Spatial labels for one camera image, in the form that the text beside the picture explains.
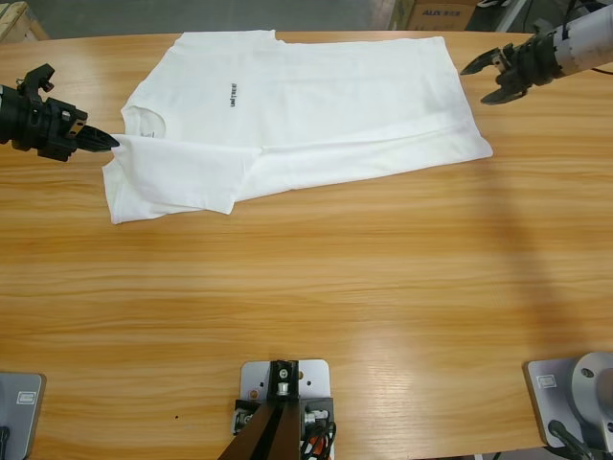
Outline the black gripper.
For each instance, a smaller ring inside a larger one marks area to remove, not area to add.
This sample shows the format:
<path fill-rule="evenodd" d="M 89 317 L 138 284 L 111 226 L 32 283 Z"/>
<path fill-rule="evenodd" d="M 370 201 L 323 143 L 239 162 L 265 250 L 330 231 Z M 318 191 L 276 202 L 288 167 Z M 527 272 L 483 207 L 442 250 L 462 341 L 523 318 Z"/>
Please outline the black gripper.
<path fill-rule="evenodd" d="M 15 150 L 36 150 L 41 157 L 66 162 L 76 150 L 105 152 L 120 143 L 85 126 L 87 114 L 53 98 L 45 102 L 18 93 L 1 94 L 1 143 Z"/>
<path fill-rule="evenodd" d="M 481 99 L 482 104 L 507 104 L 524 97 L 528 89 L 540 86 L 565 76 L 563 66 L 557 57 L 564 31 L 554 30 L 533 35 L 521 45 L 512 43 L 502 50 L 493 48 L 472 60 L 461 75 L 474 75 L 486 67 L 499 71 L 499 87 Z"/>

